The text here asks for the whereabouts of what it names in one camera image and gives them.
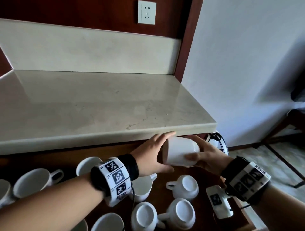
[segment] left hand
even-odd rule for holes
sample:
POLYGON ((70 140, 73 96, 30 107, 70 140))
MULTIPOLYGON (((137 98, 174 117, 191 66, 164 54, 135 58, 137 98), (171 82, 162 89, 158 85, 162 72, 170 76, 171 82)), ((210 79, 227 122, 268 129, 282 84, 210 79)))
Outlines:
POLYGON ((153 135, 153 137, 130 153, 138 164, 139 176, 148 176, 159 172, 170 173, 174 171, 173 167, 158 163, 157 155, 164 142, 175 134, 176 132, 167 132, 162 135, 153 135))

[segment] wooden table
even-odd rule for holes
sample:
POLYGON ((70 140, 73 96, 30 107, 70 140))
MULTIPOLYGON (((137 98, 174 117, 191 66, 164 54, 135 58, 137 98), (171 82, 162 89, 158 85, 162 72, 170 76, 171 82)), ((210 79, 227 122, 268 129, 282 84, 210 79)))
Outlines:
MULTIPOLYGON (((45 151, 27 154, 6 155, 0 157, 0 179, 6 179, 14 184, 24 173, 35 168, 46 168, 49 171, 62 169, 64 171, 63 180, 71 179, 76 176, 75 169, 78 163, 84 158, 98 156, 105 160, 111 156, 118 156, 129 153, 140 145, 142 141, 130 142, 114 146, 101 146, 94 148, 45 151)), ((183 168, 175 167, 172 174, 159 173, 153 182, 152 190, 147 198, 147 202, 153 204, 157 213, 165 213, 167 207, 174 200, 172 191, 165 188, 166 182, 175 181, 182 174, 193 176, 199 185, 198 196, 191 201, 196 214, 196 222, 191 230, 254 230, 255 226, 247 217, 240 204, 234 198, 229 199, 234 215, 227 219, 218 220, 213 217, 212 206, 206 195, 205 189, 215 184, 223 185, 223 182, 216 175, 213 175, 199 167, 183 168)), ((105 213, 115 212, 119 214, 125 223, 130 220, 132 201, 129 197, 125 198, 113 208, 107 207, 103 201, 86 218, 89 229, 95 221, 105 213)))

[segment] marble countertop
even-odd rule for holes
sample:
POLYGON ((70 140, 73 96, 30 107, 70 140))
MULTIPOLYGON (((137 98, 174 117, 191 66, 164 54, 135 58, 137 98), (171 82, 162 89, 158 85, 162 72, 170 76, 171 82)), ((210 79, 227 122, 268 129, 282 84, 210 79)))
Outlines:
POLYGON ((172 75, 15 70, 0 106, 0 155, 216 130, 172 75))

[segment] hand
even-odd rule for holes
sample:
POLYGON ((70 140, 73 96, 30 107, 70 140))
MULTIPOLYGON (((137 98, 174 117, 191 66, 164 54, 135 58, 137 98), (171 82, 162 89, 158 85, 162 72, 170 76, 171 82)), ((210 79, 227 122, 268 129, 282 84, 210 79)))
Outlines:
POLYGON ((205 170, 220 176, 221 172, 233 160, 232 157, 224 154, 217 147, 211 145, 198 136, 186 136, 195 141, 201 152, 185 155, 187 160, 197 161, 196 166, 200 166, 205 170))
POLYGON ((175 134, 176 132, 167 132, 162 135, 156 134, 130 153, 138 164, 139 176, 148 176, 158 172, 168 173, 174 171, 173 167, 158 163, 157 155, 164 142, 175 134))

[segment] baseboard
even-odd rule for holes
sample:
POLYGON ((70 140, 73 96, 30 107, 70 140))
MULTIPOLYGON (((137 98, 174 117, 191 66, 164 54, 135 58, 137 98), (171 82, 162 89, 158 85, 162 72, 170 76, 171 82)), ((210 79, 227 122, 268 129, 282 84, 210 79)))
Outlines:
MULTIPOLYGON (((305 136, 304 133, 297 133, 297 134, 286 135, 286 136, 272 137, 266 143, 276 144, 276 143, 281 143, 281 142, 293 141, 293 140, 297 140, 297 139, 303 139, 304 136, 305 136)), ((233 147, 229 147, 228 149, 229 149, 229 151, 235 151, 235 150, 246 149, 246 148, 250 148, 250 147, 257 148, 260 145, 262 145, 262 143, 258 142, 258 143, 252 143, 252 144, 233 146, 233 147)))

